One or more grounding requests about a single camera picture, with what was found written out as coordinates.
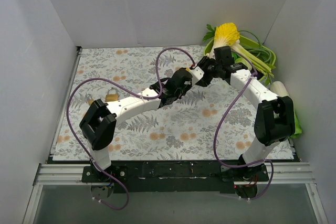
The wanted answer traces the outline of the large brass padlock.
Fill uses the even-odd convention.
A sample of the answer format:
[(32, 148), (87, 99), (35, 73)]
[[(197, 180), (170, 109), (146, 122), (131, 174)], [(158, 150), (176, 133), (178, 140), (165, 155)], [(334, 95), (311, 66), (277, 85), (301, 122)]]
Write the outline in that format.
[(116, 88), (110, 88), (106, 94), (105, 102), (114, 102), (118, 101), (119, 95)]

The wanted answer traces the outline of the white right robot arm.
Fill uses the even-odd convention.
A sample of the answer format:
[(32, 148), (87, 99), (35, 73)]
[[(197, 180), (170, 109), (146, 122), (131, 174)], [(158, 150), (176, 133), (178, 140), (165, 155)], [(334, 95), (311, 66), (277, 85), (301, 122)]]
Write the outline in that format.
[(214, 78), (225, 80), (256, 109), (251, 146), (239, 157), (237, 165), (219, 161), (228, 169), (238, 169), (238, 176), (248, 181), (257, 174), (256, 166), (263, 164), (270, 152), (295, 132), (293, 101), (267, 89), (257, 79), (256, 69), (248, 70), (243, 63), (236, 63), (228, 46), (217, 47), (214, 52), (215, 58), (204, 56), (195, 65), (193, 82), (206, 87)]

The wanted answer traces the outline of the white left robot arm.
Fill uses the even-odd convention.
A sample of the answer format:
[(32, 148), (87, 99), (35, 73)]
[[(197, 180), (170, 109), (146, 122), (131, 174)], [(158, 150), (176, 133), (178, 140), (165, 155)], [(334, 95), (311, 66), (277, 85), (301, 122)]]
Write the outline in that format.
[(95, 167), (93, 175), (100, 182), (111, 178), (112, 170), (108, 146), (113, 140), (116, 127), (143, 112), (170, 105), (184, 96), (204, 73), (199, 68), (181, 68), (160, 86), (156, 83), (137, 94), (112, 102), (93, 101), (79, 126), (89, 144), (90, 159)]

